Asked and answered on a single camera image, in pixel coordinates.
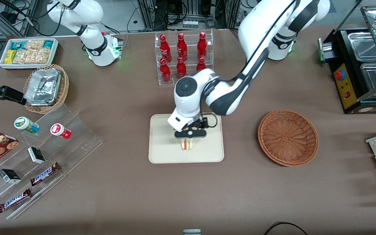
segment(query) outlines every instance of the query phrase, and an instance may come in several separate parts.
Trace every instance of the wicker basket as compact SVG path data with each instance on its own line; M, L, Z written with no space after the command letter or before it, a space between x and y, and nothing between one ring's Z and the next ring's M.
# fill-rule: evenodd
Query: wicker basket
M61 83L59 85L59 91L58 91L58 95L57 95L57 101L52 106L31 106L31 105L26 104L25 108L30 112L46 114L50 110L54 109L56 106L63 104L64 101L66 100L66 96L68 95L68 89L69 89L68 75L65 73L65 70L62 67L60 67L56 64L44 66L44 67L38 68L37 70L48 70L48 69L57 69L62 73ZM24 86L24 89L23 89L24 94L27 91L28 83L30 82L30 78L31 78L31 74L30 74L30 76L28 76L28 79L25 82L25 86Z
M284 166L309 163L319 145L317 132L311 122L291 110L268 113L259 124L258 140L267 156Z

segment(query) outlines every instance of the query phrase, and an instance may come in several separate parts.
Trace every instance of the red button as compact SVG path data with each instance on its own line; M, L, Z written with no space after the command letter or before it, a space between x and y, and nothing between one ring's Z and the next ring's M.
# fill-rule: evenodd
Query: red button
M335 79L337 79L337 80L341 79L342 76L343 76L343 73L340 72L340 71L338 71L338 72L335 73Z

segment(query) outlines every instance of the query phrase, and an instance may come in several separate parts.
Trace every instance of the yellow control panel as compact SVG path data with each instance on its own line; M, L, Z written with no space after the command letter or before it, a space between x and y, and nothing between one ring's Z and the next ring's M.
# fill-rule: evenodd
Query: yellow control panel
M348 76L345 64L342 64L334 73L337 89L339 90L340 98L345 109L355 104L358 99L356 98L355 91L353 90L351 80Z

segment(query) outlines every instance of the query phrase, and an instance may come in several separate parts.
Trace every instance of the snickers bar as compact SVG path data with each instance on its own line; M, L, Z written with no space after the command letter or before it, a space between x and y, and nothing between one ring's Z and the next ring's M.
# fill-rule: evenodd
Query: snickers bar
M42 181L45 180L47 177L49 177L49 175L55 173L55 171L57 171L58 169L60 169L60 166L59 166L59 164L56 162L56 163L53 164L50 168L48 168L46 171L43 171L43 172L40 173L38 176L36 176L34 179L30 180L30 181L31 181L31 186L35 186L36 184L42 182Z
M9 200L4 204L0 204L0 213L7 210L10 206L17 204L18 202L22 201L27 197L32 197L30 189L26 189L25 192L21 193L20 195L16 196L15 198Z

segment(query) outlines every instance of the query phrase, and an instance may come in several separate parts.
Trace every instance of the aluminum foil container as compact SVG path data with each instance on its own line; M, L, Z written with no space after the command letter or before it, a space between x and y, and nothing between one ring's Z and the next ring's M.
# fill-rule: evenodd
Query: aluminum foil container
M61 72L57 69L36 70L30 77L24 98L31 106L52 106L61 81Z

